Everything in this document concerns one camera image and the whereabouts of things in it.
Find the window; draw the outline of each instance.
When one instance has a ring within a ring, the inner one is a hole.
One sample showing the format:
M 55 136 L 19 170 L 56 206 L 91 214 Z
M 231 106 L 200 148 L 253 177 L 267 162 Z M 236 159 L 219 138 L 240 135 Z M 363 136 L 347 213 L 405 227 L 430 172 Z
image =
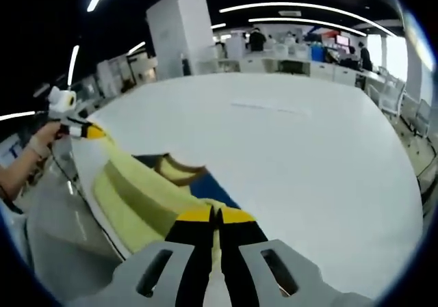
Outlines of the window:
M 220 41 L 221 41 L 221 42 L 224 42 L 224 41 L 227 40 L 228 38 L 231 38 L 231 35 L 230 35 L 230 34 L 227 34 L 227 35 L 221 35 L 221 37 L 220 37 Z
M 396 78 L 407 80 L 408 51 L 403 37 L 387 37 L 387 69 Z
M 382 66 L 382 36 L 368 35 L 367 48 L 368 51 L 370 52 L 370 59 L 373 66 L 375 67 Z

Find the yellow cloth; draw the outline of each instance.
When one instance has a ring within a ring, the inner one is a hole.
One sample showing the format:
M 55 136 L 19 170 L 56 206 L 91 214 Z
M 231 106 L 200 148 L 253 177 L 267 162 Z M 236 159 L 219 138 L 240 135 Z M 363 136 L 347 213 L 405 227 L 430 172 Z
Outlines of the yellow cloth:
M 130 154 L 103 140 L 109 161 L 95 178 L 93 192 L 114 231 L 125 247 L 135 253 L 152 241 L 164 240 L 179 214 L 208 204 L 215 212 L 223 203 L 192 196 L 188 187 L 177 187 Z M 162 171 L 171 178 L 185 178 L 166 162 Z M 218 232 L 212 257 L 220 260 Z

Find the white tabletop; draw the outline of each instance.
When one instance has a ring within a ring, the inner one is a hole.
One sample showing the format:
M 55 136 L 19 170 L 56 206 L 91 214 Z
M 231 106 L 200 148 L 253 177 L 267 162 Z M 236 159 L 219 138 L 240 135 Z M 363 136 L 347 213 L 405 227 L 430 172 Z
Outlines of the white tabletop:
M 356 71 L 356 72 L 358 73 L 358 75 L 379 81 L 381 83 L 385 83 L 385 80 L 386 80 L 383 76 L 380 76 L 372 71 L 364 70 L 364 71 Z
M 184 77 L 138 88 L 90 119 L 132 154 L 171 152 L 207 165 L 269 239 L 316 263 L 337 290 L 378 297 L 420 239 L 413 168 L 361 90 L 274 74 Z M 93 201 L 105 157 L 86 140 L 73 142 L 73 152 Z

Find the white cabinet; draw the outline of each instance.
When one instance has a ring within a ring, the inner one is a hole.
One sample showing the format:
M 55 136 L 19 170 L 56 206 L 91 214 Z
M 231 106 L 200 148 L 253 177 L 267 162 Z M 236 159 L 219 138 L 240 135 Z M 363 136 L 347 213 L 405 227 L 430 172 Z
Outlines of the white cabinet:
M 255 57 L 253 59 L 241 59 L 240 60 L 240 72 L 246 73 L 265 73 L 265 66 L 263 59 Z
M 310 77 L 333 81 L 335 67 L 332 64 L 310 62 Z
M 343 66 L 336 66 L 334 82 L 355 87 L 356 71 L 349 68 L 344 68 Z

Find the chair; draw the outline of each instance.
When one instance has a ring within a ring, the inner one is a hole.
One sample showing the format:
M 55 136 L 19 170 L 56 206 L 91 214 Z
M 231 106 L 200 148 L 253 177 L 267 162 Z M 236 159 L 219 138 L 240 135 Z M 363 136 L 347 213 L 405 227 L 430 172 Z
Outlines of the chair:
M 414 119 L 410 120 L 414 133 L 421 138 L 425 138 L 429 134 L 430 128 L 430 105 L 425 100 L 421 100 L 418 105 L 417 112 L 415 112 Z
M 378 71 L 380 72 L 381 76 L 387 77 L 389 75 L 388 70 L 382 66 L 378 67 Z
M 284 44 L 274 44 L 274 57 L 287 59 L 289 57 L 289 47 Z
M 388 75 L 382 92 L 373 85 L 367 86 L 367 95 L 373 100 L 378 108 L 385 114 L 400 117 L 400 110 L 404 95 L 404 82 Z

